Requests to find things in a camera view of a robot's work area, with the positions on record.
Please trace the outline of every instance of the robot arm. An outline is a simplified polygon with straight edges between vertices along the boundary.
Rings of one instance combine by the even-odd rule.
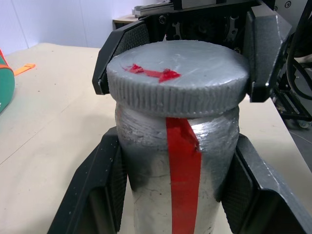
[[[117,131],[112,128],[77,169],[48,234],[116,234],[126,184]],[[234,234],[312,233],[308,212],[243,135],[221,202]]]
[[[230,5],[230,7],[221,4],[221,6],[217,5],[213,8],[207,7],[193,11],[178,10],[175,12],[173,9],[172,6],[165,11],[170,13],[163,14],[164,10],[161,8],[159,10],[161,14],[142,17],[139,21],[119,28],[110,34],[99,52],[92,79],[97,94],[109,93],[106,66],[114,56],[140,45],[162,41],[165,35],[167,35],[167,40],[180,39],[181,37],[201,39],[200,35],[198,35],[200,32],[196,34],[194,29],[181,35],[182,26],[177,22],[181,18],[185,18],[184,14],[187,14],[187,18],[194,17],[196,20],[198,11],[205,15],[212,14],[212,11],[220,11],[225,12],[221,16],[222,18],[230,17],[230,20],[233,19],[232,15],[237,13],[246,16],[246,23],[241,28],[241,32],[245,32],[244,43],[239,50],[243,51],[243,55],[247,57],[250,63],[251,82],[248,94],[251,102],[264,102],[269,98],[284,63],[283,59],[291,31],[290,24],[261,1],[245,1],[245,3]],[[236,35],[235,37],[238,37],[236,26],[231,25],[231,22],[227,24],[229,24],[228,27],[234,29],[230,30],[229,33],[233,32]],[[173,25],[175,28],[179,25],[180,29],[172,32]],[[233,47],[233,44],[228,43],[229,37],[223,39],[216,36],[216,38],[211,39],[203,36],[202,38],[230,48]]]

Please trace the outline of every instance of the container lid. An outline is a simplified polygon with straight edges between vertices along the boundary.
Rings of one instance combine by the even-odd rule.
[[[106,71],[117,102],[162,117],[204,117],[230,110],[246,95],[249,78],[242,55],[194,40],[133,48],[114,57]],[[175,78],[161,82],[153,75],[164,71],[172,71]]]

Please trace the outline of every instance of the bolt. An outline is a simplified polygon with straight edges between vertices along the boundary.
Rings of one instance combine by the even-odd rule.
[[[239,53],[239,54],[241,53],[241,50],[240,50],[238,47],[235,47],[235,48],[234,48],[234,51],[237,52],[237,53]]]
[[[159,16],[159,23],[161,24],[165,24],[167,21],[166,17],[165,16]]]
[[[285,8],[290,8],[291,5],[292,5],[292,2],[288,1],[287,3],[285,3]]]

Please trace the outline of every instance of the red tape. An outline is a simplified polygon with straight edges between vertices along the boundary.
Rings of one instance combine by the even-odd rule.
[[[0,50],[0,57],[3,59],[5,65],[8,65],[1,50]]]
[[[201,152],[185,118],[166,118],[171,177],[172,234],[194,234]]]
[[[175,79],[181,76],[178,72],[172,71],[170,69],[165,69],[163,72],[145,70],[142,67],[133,64],[130,69],[125,69],[131,73],[144,73],[149,77],[159,78],[159,83],[165,82],[167,80]]]

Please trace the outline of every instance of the table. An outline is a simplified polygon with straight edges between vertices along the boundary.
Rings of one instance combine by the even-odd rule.
[[[115,101],[91,85],[98,49],[39,44],[7,56],[16,77],[0,114],[0,234],[47,233],[71,178],[115,125]],[[240,104],[240,130],[312,214],[312,174],[271,100]],[[121,234],[133,233],[127,187]],[[222,208],[214,234],[230,234]]]

